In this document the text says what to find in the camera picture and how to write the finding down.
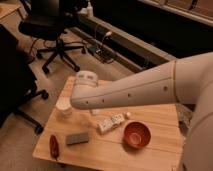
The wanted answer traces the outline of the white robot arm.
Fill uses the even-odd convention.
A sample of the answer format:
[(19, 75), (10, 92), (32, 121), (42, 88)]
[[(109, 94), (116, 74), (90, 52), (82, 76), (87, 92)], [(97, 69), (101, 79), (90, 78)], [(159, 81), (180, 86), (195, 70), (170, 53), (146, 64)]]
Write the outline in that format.
[(177, 171), (213, 171), (213, 52), (172, 60), (103, 86), (95, 73), (80, 71), (70, 102), (81, 110), (193, 104)]

